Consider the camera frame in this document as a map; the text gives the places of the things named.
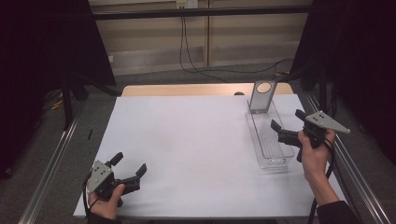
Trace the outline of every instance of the horizontal black bar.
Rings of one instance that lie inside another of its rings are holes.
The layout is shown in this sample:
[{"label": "horizontal black bar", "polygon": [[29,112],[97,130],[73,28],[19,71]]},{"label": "horizontal black bar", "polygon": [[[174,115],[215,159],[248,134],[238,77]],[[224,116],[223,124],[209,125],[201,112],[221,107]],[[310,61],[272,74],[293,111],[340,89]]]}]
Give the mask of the horizontal black bar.
[{"label": "horizontal black bar", "polygon": [[101,20],[125,20],[171,17],[231,16],[254,14],[307,13],[311,6],[302,7],[240,7],[240,8],[188,8],[151,11],[96,12],[93,18]]}]

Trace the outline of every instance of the wall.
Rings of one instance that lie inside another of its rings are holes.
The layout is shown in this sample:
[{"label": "wall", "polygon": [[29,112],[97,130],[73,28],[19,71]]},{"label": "wall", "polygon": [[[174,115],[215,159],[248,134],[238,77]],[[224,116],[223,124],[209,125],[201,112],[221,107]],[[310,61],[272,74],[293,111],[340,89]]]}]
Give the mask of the wall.
[{"label": "wall", "polygon": [[[174,9],[176,1],[91,0],[93,12]],[[307,6],[311,0],[199,0],[199,7]],[[186,18],[196,67],[267,63],[294,57],[306,14]],[[180,69],[181,19],[98,21],[115,75]],[[182,63],[189,66],[183,43]]]}]

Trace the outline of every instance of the person's left hand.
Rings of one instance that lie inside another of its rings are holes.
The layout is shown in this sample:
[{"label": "person's left hand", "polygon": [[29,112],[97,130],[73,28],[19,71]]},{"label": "person's left hand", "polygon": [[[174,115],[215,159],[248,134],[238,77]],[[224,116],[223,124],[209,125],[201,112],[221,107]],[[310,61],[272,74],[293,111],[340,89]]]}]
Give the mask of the person's left hand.
[{"label": "person's left hand", "polygon": [[95,213],[100,217],[105,217],[108,219],[117,219],[117,203],[125,189],[125,185],[120,184],[114,190],[111,195],[110,200],[103,201],[99,199],[99,196],[96,192],[92,193],[89,196],[88,203],[91,208],[91,212]]}]

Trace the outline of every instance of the person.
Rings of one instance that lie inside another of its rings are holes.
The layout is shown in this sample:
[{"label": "person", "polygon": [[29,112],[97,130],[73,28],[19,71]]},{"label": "person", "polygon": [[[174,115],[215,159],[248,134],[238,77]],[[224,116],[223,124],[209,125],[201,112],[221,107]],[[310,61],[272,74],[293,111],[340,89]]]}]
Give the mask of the person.
[{"label": "person", "polygon": [[[317,212],[319,223],[359,223],[359,220],[347,203],[340,201],[325,174],[327,160],[330,157],[329,150],[323,145],[313,149],[308,136],[303,131],[298,132],[298,138],[303,145],[302,163],[304,178],[318,202]],[[335,132],[328,130],[326,132],[326,139],[332,143],[334,138]],[[98,196],[95,193],[91,194],[89,203],[92,213],[88,216],[88,223],[120,224],[120,221],[117,220],[117,201],[120,199],[123,189],[123,185],[117,186],[108,202],[98,200]]]}]

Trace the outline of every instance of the table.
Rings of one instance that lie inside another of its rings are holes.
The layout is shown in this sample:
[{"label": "table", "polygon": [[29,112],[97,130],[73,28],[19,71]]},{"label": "table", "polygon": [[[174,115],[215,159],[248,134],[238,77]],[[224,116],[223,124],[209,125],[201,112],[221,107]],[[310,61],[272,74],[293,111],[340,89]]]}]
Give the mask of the table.
[{"label": "table", "polygon": [[[287,170],[271,171],[257,164],[245,119],[249,96],[233,96],[236,91],[248,94],[252,87],[202,84],[125,88],[96,159],[106,161],[122,151],[124,159],[113,168],[116,178],[129,177],[143,162],[148,172],[141,180],[141,190],[123,196],[119,216],[308,216],[314,197],[304,180],[302,165],[293,160]],[[202,95],[195,94],[194,89]],[[276,94],[274,102],[285,128],[297,131],[303,124],[294,112],[303,108],[290,90],[288,84],[279,83],[276,93],[285,94]],[[344,199],[333,176],[330,181]],[[81,200],[75,216],[84,216]]]}]

